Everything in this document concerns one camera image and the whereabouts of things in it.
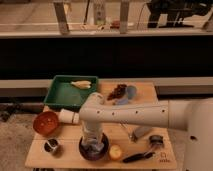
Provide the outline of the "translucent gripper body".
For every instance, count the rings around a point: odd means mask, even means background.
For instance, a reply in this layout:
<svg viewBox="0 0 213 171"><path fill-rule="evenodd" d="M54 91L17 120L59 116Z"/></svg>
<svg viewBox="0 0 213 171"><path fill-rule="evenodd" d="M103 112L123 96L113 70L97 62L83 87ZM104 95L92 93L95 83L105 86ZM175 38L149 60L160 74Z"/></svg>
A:
<svg viewBox="0 0 213 171"><path fill-rule="evenodd" d="M93 142L100 144L102 140L102 126L96 122L84 122L82 126L84 146L90 145Z"/></svg>

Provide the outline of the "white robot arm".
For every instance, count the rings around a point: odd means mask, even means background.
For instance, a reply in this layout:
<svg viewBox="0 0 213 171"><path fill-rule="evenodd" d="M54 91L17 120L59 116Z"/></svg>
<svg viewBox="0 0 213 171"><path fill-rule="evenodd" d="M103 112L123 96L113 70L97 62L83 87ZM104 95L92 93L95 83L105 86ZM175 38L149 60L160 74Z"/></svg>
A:
<svg viewBox="0 0 213 171"><path fill-rule="evenodd" d="M79 115L85 128L95 132L102 123L124 123L186 129L183 171L213 171L213 98L187 101L185 105L169 101L104 105L100 93L92 93Z"/></svg>

